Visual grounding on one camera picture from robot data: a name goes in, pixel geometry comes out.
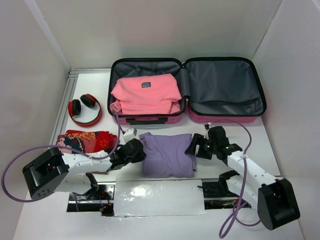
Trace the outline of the purple shirt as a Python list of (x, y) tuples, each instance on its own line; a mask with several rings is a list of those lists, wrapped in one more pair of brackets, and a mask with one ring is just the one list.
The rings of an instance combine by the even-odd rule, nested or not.
[(196, 157), (185, 151), (192, 142), (190, 133), (178, 135), (141, 134), (146, 158), (142, 161), (145, 178), (193, 178), (196, 171)]

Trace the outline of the pink hoodie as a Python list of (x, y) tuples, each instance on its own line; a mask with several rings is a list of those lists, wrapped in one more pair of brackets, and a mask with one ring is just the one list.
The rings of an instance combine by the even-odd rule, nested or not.
[(112, 111), (122, 115), (170, 115), (178, 113), (182, 99), (172, 74), (123, 77), (111, 91)]

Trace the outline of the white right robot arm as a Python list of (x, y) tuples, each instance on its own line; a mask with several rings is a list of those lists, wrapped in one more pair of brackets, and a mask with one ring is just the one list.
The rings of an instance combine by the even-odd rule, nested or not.
[(216, 156), (231, 170), (220, 174), (217, 187), (207, 182), (203, 192), (237, 196), (233, 211), (250, 206), (268, 230), (298, 220), (301, 213), (289, 180), (269, 174), (247, 156), (246, 149), (230, 143), (222, 126), (205, 125), (206, 135), (194, 134), (187, 155), (210, 160)]

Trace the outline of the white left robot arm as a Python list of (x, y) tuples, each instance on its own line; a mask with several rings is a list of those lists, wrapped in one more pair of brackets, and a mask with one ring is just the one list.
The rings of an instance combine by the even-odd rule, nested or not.
[(22, 174), (33, 201), (42, 200), (55, 192), (76, 193), (92, 200), (99, 193), (94, 173), (120, 170), (145, 158), (143, 144), (135, 138), (115, 151), (102, 150), (89, 154), (62, 153), (59, 148), (53, 147), (23, 167)]

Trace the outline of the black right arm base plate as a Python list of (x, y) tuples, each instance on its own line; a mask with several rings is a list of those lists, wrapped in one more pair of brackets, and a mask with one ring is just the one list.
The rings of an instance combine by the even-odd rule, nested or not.
[(197, 187), (202, 190), (205, 210), (232, 209), (238, 203), (238, 195), (229, 191), (227, 180), (238, 176), (235, 170), (219, 175), (218, 180), (203, 181)]

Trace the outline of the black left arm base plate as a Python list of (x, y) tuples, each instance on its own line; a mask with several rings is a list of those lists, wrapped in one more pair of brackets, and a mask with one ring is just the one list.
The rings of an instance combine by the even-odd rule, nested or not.
[(114, 216), (115, 181), (98, 181), (97, 190), (90, 194), (70, 193), (67, 213), (100, 213), (104, 217)]

